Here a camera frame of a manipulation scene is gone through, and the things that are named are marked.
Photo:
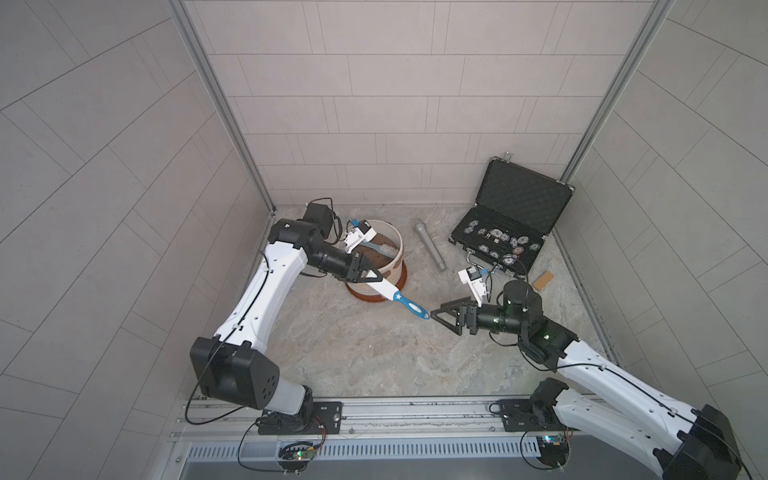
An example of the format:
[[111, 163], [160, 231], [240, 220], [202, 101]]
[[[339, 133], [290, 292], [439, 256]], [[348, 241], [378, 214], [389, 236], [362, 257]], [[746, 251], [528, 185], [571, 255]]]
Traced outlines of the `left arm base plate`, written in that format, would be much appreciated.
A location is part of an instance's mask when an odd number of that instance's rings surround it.
[[298, 415], [266, 410], [258, 419], [259, 435], [338, 434], [343, 413], [342, 402], [314, 402], [312, 409], [303, 406]]

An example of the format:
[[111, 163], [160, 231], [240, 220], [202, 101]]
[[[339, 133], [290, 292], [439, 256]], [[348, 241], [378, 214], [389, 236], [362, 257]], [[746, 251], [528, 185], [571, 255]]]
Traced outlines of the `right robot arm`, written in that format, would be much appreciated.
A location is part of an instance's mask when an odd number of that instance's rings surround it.
[[507, 282], [501, 297], [499, 305], [470, 297], [446, 302], [430, 316], [455, 334], [513, 334], [533, 365], [562, 375], [542, 381], [530, 397], [537, 428], [584, 432], [663, 479], [735, 479], [746, 471], [720, 410], [697, 409], [619, 368], [546, 317], [540, 295], [524, 281]]

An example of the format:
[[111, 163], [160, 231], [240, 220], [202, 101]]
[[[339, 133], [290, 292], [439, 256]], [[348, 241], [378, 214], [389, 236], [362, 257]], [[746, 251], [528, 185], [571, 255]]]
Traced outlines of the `left circuit board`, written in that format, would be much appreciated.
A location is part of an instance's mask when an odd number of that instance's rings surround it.
[[278, 459], [281, 462], [309, 462], [315, 458], [320, 444], [309, 441], [290, 443], [279, 450]]

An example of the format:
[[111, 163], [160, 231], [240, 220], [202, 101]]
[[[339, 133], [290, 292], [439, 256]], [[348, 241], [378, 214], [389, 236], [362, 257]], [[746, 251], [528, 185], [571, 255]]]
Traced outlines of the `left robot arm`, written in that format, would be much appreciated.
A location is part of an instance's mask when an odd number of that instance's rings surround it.
[[280, 219], [271, 227], [260, 264], [227, 320], [210, 337], [199, 337], [190, 350], [195, 392], [275, 415], [294, 431], [313, 422], [309, 387], [282, 378], [266, 355], [270, 334], [294, 282], [313, 267], [344, 283], [387, 285], [357, 246], [375, 238], [366, 221], [356, 221], [343, 248], [328, 240], [341, 225], [331, 206], [311, 203], [302, 218]]

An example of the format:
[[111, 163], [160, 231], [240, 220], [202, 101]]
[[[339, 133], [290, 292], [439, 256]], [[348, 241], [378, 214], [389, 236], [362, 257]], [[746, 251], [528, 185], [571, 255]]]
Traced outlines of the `circuit board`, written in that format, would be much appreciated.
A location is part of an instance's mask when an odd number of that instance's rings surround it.
[[278, 459], [281, 462], [309, 462], [315, 458], [320, 444], [309, 441], [290, 443], [279, 450]]
[[545, 469], [564, 469], [570, 458], [570, 443], [563, 435], [543, 435], [537, 438], [537, 460]]

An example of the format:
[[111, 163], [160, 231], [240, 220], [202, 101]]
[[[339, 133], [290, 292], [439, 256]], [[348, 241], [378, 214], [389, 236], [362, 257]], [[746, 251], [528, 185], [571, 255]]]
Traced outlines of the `right circuit board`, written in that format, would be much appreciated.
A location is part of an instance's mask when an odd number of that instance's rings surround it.
[[563, 435], [543, 435], [537, 438], [537, 460], [545, 469], [564, 469], [570, 458], [570, 443]]

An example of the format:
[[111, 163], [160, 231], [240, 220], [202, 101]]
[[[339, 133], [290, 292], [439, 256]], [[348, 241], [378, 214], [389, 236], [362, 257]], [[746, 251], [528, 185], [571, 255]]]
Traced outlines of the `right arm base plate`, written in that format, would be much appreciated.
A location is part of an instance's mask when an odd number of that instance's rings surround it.
[[567, 427], [557, 417], [555, 400], [502, 399], [492, 402], [488, 412], [498, 417], [505, 432], [560, 431]]

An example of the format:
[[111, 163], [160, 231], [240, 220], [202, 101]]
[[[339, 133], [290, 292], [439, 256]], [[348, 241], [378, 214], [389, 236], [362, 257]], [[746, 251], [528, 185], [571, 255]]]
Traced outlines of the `white ceramic pot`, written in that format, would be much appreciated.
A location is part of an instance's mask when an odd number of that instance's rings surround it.
[[376, 244], [386, 243], [391, 246], [395, 246], [398, 248], [398, 255], [395, 258], [388, 258], [361, 245], [355, 248], [353, 252], [360, 253], [365, 257], [367, 257], [374, 264], [374, 267], [379, 272], [381, 268], [385, 267], [390, 262], [393, 262], [395, 260], [404, 261], [403, 240], [400, 235], [400, 232], [392, 224], [385, 221], [368, 220], [368, 222], [377, 232], [376, 237], [371, 242]]

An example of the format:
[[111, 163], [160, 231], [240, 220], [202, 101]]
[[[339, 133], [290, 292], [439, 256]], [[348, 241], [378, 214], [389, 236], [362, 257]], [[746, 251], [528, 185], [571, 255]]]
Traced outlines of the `teal dish brush in pot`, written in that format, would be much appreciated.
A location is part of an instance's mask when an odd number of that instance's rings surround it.
[[391, 246], [389, 244], [383, 243], [383, 244], [376, 244], [369, 241], [362, 241], [360, 243], [361, 246], [367, 247], [374, 252], [386, 256], [388, 258], [395, 258], [398, 255], [398, 248], [395, 246]]

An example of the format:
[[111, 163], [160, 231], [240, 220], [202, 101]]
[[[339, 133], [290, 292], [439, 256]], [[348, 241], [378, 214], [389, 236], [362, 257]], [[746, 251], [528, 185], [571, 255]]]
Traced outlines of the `small wooden block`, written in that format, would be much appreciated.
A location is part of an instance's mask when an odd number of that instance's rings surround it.
[[542, 291], [554, 278], [555, 275], [552, 272], [545, 271], [533, 282], [533, 288], [536, 291]]

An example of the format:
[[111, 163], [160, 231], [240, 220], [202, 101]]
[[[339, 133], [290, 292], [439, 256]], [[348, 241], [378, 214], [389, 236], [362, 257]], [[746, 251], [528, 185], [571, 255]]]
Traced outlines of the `terracotta saucer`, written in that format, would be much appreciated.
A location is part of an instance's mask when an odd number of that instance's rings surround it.
[[401, 290], [407, 281], [407, 267], [403, 260], [395, 260], [380, 269], [383, 279], [390, 286], [375, 283], [377, 277], [369, 272], [364, 282], [347, 283], [346, 288], [355, 298], [378, 303], [390, 300], [395, 289]]

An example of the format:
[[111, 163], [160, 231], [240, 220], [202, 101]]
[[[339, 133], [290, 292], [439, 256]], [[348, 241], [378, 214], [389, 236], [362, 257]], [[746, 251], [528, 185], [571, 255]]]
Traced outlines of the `silver microphone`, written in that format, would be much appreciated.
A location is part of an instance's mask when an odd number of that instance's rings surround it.
[[422, 220], [417, 219], [415, 221], [414, 232], [424, 244], [427, 252], [431, 256], [432, 260], [435, 262], [438, 270], [445, 271], [447, 269], [446, 262], [443, 259], [441, 253], [439, 252], [431, 235], [429, 234], [426, 224]]

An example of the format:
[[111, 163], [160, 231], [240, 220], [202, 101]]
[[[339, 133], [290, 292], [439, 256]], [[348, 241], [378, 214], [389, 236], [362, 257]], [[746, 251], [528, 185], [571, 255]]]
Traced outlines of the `black poker chip case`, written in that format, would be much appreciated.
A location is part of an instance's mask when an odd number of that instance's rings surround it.
[[448, 240], [470, 259], [523, 277], [574, 195], [575, 188], [517, 165], [488, 162], [473, 207]]

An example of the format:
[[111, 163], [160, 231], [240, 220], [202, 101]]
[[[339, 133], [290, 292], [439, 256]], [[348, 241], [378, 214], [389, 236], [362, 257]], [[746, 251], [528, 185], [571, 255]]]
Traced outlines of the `white blue scrub brush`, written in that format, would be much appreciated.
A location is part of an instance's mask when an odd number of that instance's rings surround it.
[[404, 306], [410, 313], [412, 313], [416, 317], [424, 320], [430, 318], [429, 312], [424, 307], [405, 297], [402, 294], [402, 292], [394, 284], [389, 282], [387, 279], [383, 278], [383, 280], [378, 283], [365, 283], [365, 284], [367, 284], [369, 287], [375, 290], [379, 295], [381, 295], [386, 300], [393, 301], [395, 303], [398, 303]]

